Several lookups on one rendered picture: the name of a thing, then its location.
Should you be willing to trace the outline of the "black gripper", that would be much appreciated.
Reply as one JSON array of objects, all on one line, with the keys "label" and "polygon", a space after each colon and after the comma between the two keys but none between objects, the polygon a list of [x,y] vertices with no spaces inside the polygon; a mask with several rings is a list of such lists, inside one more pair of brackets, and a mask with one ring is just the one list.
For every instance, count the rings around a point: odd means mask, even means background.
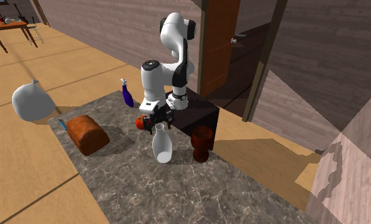
[{"label": "black gripper", "polygon": [[167,128],[171,129],[171,125],[174,121],[174,113],[167,105],[162,107],[155,106],[153,113],[150,116],[143,117],[143,127],[145,130],[149,131],[150,134],[153,133],[152,128],[156,123],[167,122]]}]

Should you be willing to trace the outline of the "white vase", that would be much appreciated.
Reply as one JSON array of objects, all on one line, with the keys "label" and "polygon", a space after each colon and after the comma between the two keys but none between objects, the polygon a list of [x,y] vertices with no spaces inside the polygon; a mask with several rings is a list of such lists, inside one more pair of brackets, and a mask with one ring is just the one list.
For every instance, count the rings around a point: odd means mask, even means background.
[{"label": "white vase", "polygon": [[152,141],[154,156],[158,162],[163,164],[168,163],[172,158],[172,142],[164,128],[164,124],[156,124],[156,133]]}]

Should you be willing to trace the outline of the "dark robot stand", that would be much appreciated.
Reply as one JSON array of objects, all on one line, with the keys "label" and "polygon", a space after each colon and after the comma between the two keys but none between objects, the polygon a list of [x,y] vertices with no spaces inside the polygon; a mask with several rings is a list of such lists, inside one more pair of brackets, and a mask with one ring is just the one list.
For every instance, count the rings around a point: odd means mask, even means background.
[{"label": "dark robot stand", "polygon": [[193,90],[186,88],[188,107],[183,110],[172,110],[174,121],[172,125],[191,137],[195,128],[209,127],[213,132],[213,141],[220,109],[209,100],[203,98]]}]

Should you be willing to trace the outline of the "blue spray bottle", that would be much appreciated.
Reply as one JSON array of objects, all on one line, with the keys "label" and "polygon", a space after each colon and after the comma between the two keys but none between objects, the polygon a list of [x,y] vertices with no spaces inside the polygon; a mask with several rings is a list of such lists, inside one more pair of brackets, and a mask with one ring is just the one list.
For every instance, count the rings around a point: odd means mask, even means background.
[{"label": "blue spray bottle", "polygon": [[124,101],[125,101],[126,105],[133,108],[134,107],[134,100],[133,100],[130,92],[127,90],[127,81],[122,78],[121,82],[122,82],[122,94],[123,94]]}]

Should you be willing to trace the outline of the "dark red goblet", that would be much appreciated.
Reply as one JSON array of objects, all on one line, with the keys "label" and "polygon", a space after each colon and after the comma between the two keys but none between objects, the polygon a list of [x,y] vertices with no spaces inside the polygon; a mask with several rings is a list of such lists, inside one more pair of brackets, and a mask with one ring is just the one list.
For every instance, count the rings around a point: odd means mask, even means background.
[{"label": "dark red goblet", "polygon": [[193,158],[200,163],[209,158],[209,150],[213,148],[213,132],[209,127],[199,126],[195,128],[191,136],[191,144],[194,148]]}]

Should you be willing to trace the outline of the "brown bread loaf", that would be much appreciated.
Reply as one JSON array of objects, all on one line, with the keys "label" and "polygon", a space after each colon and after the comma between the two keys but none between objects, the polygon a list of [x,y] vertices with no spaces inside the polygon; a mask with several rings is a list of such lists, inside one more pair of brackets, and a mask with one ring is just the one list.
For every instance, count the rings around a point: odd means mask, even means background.
[{"label": "brown bread loaf", "polygon": [[79,115],[66,123],[73,143],[84,156],[89,156],[110,142],[104,129],[90,116]]}]

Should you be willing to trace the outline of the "brown wooden door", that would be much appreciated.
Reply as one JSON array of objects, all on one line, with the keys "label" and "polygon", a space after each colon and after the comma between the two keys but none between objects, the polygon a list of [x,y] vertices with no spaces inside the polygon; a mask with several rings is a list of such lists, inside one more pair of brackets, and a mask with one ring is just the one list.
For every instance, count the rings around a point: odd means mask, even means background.
[{"label": "brown wooden door", "polygon": [[202,1],[199,94],[203,97],[227,81],[240,3],[241,0]]}]

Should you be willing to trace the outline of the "white tied bag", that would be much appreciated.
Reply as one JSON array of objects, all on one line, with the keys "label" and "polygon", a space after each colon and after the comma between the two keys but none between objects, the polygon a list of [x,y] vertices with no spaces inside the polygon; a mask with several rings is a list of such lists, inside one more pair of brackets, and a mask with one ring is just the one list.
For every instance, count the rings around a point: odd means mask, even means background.
[{"label": "white tied bag", "polygon": [[31,83],[18,87],[12,95],[16,114],[27,122],[44,119],[55,110],[52,98],[32,79]]}]

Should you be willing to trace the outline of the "wooden dining table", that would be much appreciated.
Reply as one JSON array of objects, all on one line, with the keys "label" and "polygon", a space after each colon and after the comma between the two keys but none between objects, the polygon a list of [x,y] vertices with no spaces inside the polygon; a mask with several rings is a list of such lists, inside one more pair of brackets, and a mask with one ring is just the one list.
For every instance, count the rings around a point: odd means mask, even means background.
[{"label": "wooden dining table", "polygon": [[[29,27],[28,27],[29,22],[26,19],[20,19],[18,22],[11,20],[10,23],[6,23],[4,20],[0,21],[0,31],[3,30],[10,30],[10,29],[21,29],[23,32],[24,36],[27,38],[28,41],[31,41],[35,47],[38,47],[35,39],[33,38]],[[8,53],[6,47],[3,45],[2,41],[0,40],[0,47]]]}]

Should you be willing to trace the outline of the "metal frame chair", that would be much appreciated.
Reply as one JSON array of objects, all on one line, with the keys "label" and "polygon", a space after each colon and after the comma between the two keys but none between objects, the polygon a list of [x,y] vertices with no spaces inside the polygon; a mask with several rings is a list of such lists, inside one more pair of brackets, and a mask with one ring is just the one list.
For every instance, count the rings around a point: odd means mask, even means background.
[{"label": "metal frame chair", "polygon": [[35,41],[40,41],[44,43],[44,39],[40,35],[39,31],[37,30],[37,25],[35,23],[34,17],[32,17],[32,22],[27,26],[30,32],[32,33],[33,39]]}]

